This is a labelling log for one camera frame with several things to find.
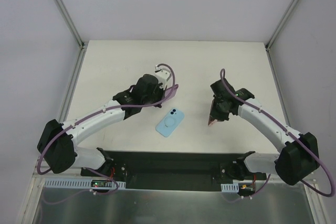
white wall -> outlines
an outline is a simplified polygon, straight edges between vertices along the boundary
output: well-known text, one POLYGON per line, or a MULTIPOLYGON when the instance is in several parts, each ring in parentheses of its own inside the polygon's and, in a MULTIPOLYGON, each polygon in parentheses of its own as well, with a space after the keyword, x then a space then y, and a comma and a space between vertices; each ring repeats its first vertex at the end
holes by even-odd
POLYGON ((53 0, 0 0, 0 223, 16 222, 78 46, 53 0))
MULTIPOLYGON (((302 0, 271 49, 289 121, 319 142, 321 159, 336 178, 336 4, 302 0)), ((330 191, 319 169, 319 185, 330 191)), ((332 223, 336 197, 325 199, 332 223)))
POLYGON ((267 42, 291 0, 63 0, 90 39, 267 42))

light blue phone case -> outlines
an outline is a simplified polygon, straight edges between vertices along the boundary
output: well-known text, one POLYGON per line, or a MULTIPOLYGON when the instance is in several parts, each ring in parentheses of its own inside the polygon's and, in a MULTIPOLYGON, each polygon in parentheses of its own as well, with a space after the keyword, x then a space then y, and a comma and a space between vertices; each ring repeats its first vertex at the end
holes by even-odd
POLYGON ((169 137, 183 119, 184 113, 177 108, 172 108, 155 129, 164 137, 169 137))

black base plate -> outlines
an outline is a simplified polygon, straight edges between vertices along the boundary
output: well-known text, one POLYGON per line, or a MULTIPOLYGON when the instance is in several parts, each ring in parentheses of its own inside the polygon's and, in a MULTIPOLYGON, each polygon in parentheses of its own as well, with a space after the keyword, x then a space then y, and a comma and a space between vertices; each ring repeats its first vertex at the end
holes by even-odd
MULTIPOLYGON (((128 189, 221 191, 221 184, 230 184, 223 169, 243 154, 112 152, 113 178, 126 182, 128 189)), ((82 169, 82 176, 92 176, 82 169)), ((266 175, 257 173, 257 180, 266 175)))

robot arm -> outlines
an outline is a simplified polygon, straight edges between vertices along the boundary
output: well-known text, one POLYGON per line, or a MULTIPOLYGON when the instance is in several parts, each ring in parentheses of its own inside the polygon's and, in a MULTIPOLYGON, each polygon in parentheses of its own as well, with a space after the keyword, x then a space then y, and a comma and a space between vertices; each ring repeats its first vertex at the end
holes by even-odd
POLYGON ((286 132, 271 120, 266 114, 261 113, 262 105, 255 99, 254 95, 246 89, 235 91, 234 88, 224 79, 229 90, 237 97, 254 105, 244 104, 235 99, 224 87, 222 81, 216 81, 211 85, 214 92, 214 100, 211 107, 209 125, 216 121, 227 121, 229 115, 239 115, 257 128, 267 139, 271 141, 280 154, 259 154, 248 152, 238 158, 229 167, 226 167, 226 174, 233 179, 243 180, 253 173, 277 174, 289 185, 294 185, 305 178, 319 167, 319 164, 287 133, 291 132, 304 143, 315 155, 318 156, 317 140, 307 133, 285 125, 286 132))
MULTIPOLYGON (((51 120, 45 126, 37 149, 42 153, 57 134, 68 129, 52 143, 44 156, 50 169, 54 173, 61 173, 70 167, 87 167, 102 174, 110 173, 113 163, 103 149, 92 150, 78 145, 102 128, 139 113, 141 105, 160 102, 168 93, 167 83, 171 77, 169 70, 156 67, 154 75, 145 74, 135 85, 116 94, 91 113, 63 123, 51 120)), ((173 91, 169 91, 172 92, 169 99, 175 95, 177 87, 171 87, 173 91)))

red wire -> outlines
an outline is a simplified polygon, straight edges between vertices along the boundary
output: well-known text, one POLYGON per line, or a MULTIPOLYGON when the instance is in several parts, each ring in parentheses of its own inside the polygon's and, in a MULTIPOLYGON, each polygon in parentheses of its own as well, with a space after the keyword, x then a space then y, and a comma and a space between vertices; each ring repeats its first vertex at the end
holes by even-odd
POLYGON ((110 176, 110 178, 113 178, 113 175, 114 175, 114 167, 111 169, 111 176, 110 176))

